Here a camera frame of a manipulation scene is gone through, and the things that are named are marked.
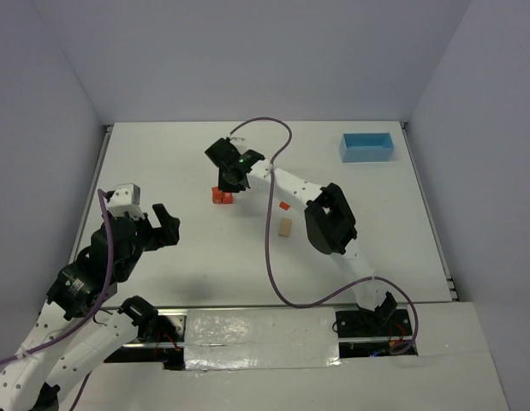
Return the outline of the plain red cube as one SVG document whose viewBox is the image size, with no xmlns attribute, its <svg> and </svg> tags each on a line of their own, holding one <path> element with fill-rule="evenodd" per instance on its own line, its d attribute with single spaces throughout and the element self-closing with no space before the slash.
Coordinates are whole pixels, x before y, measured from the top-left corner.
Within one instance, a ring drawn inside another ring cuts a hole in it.
<svg viewBox="0 0 530 411">
<path fill-rule="evenodd" d="M 212 193 L 212 202 L 214 204 L 223 203 L 223 192 L 218 187 L 213 187 L 211 189 L 211 193 Z"/>
</svg>

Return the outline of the red wedge block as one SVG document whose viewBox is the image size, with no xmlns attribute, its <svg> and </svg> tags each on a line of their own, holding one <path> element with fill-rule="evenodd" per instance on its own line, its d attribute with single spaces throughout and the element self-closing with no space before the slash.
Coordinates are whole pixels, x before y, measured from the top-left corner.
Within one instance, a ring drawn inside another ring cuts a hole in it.
<svg viewBox="0 0 530 411">
<path fill-rule="evenodd" d="M 279 204 L 279 207 L 280 207 L 281 209 L 287 211 L 287 210 L 290 208 L 290 205 L 282 201 L 282 202 Z"/>
</svg>

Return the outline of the natural wood rectangular block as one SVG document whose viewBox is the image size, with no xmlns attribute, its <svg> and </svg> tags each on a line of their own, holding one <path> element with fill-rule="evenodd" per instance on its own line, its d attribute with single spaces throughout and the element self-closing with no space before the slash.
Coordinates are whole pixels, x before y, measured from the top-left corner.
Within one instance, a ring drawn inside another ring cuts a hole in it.
<svg viewBox="0 0 530 411">
<path fill-rule="evenodd" d="M 292 229 L 292 220 L 290 218 L 282 217 L 278 229 L 278 235 L 288 238 Z"/>
</svg>

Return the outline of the blue plastic bin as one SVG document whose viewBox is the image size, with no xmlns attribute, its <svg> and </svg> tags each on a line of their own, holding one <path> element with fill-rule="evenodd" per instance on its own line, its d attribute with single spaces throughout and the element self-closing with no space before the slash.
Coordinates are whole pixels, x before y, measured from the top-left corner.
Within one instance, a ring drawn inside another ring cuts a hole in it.
<svg viewBox="0 0 530 411">
<path fill-rule="evenodd" d="M 343 134 L 339 152 L 343 163 L 387 162 L 394 152 L 390 133 Z"/>
</svg>

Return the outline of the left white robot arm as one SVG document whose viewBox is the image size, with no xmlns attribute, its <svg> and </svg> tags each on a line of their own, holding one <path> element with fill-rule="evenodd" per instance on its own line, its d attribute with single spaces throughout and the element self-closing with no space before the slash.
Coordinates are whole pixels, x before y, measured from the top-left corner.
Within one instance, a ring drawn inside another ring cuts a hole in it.
<svg viewBox="0 0 530 411">
<path fill-rule="evenodd" d="M 57 410 L 60 401 L 123 344 L 160 340 L 176 344 L 176 326 L 136 295 L 127 298 L 74 348 L 75 335 L 128 280 L 141 255 L 178 243 L 180 221 L 164 205 L 145 213 L 107 211 L 107 218 L 73 263 L 63 267 L 27 340 L 10 360 L 0 361 L 0 410 Z"/>
</svg>

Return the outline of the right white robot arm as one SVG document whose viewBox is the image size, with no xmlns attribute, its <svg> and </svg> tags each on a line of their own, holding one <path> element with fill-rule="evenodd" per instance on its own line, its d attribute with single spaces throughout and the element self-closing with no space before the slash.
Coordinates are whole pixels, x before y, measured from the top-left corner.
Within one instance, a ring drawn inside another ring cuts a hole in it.
<svg viewBox="0 0 530 411">
<path fill-rule="evenodd" d="M 282 170 L 255 150 L 241 153 L 230 138 L 221 138 L 205 150 L 218 169 L 217 190 L 237 194 L 250 189 L 269 195 L 265 218 L 265 266 L 271 271 L 271 207 L 275 200 L 304 217 L 311 246 L 329 256 L 354 291 L 360 311 L 360 326 L 366 336 L 376 336 L 386 327 L 397 309 L 395 297 L 374 277 L 374 269 L 358 244 L 356 218 L 342 189 L 331 182 L 311 183 Z"/>
</svg>

